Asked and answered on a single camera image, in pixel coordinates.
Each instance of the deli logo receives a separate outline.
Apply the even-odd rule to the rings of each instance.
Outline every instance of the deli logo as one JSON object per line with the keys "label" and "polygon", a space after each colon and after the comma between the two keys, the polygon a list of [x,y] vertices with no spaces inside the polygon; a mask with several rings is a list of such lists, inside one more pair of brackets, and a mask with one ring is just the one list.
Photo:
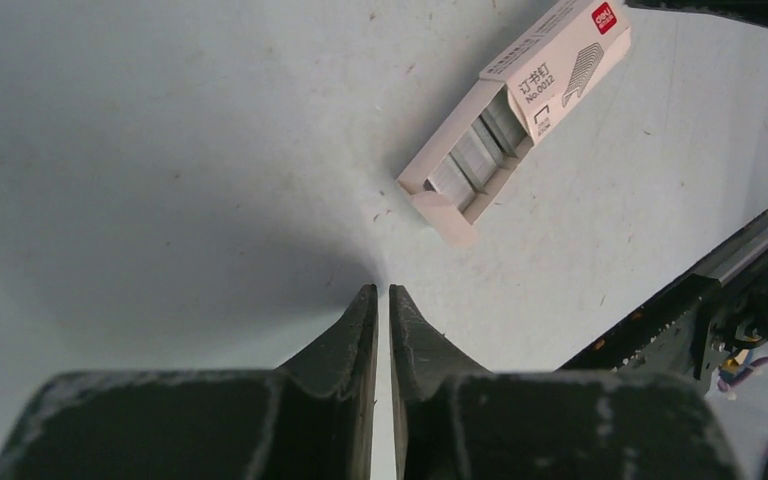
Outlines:
{"label": "deli logo", "polygon": [[617,16],[614,15],[608,2],[599,5],[599,8],[593,12],[593,23],[596,24],[596,28],[602,35],[608,33],[608,30],[617,24]]}

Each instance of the wire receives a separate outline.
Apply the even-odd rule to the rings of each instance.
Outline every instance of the wire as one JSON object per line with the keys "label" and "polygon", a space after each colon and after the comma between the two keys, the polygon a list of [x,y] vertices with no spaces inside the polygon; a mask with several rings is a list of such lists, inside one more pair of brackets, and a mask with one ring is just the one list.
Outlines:
{"label": "wire", "polygon": [[768,364],[768,357],[761,357],[747,365],[746,368],[744,368],[742,372],[735,375],[730,382],[726,382],[722,378],[717,380],[717,388],[721,392],[727,392],[729,389],[732,389],[746,381],[746,379],[749,378],[758,367],[766,364]]}

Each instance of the open cardboard box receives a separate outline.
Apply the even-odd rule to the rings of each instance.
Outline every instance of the open cardboard box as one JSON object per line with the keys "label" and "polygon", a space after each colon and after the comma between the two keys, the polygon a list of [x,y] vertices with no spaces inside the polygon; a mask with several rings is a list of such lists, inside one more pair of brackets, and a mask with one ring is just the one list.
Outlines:
{"label": "open cardboard box", "polygon": [[[447,243],[475,243],[475,222],[520,162],[630,46],[631,26],[613,1],[560,0],[479,74],[478,83],[399,175],[399,185]],[[500,92],[525,137],[468,204],[459,206],[429,179]]]}

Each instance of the table surface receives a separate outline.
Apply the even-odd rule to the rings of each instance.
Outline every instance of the table surface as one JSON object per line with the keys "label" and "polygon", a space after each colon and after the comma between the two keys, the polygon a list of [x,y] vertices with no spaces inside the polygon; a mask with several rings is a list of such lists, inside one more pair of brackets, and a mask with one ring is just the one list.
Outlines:
{"label": "table surface", "polygon": [[445,246],[393,179],[551,4],[0,0],[0,444],[56,372],[271,368],[367,282],[553,369],[768,206],[768,31],[626,10],[625,60]]}

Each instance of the purple cable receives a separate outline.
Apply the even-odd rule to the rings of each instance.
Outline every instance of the purple cable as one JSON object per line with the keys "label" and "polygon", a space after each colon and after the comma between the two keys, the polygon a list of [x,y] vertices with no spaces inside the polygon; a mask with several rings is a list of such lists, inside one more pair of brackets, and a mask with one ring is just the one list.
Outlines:
{"label": "purple cable", "polygon": [[768,364],[768,357],[761,357],[753,361],[749,365],[747,365],[746,368],[744,368],[742,372],[735,375],[730,382],[726,382],[722,378],[717,380],[717,388],[721,392],[726,392],[730,388],[734,388],[740,385],[741,383],[743,383],[747,378],[749,378],[752,375],[752,373],[755,371],[756,368],[766,364]]}

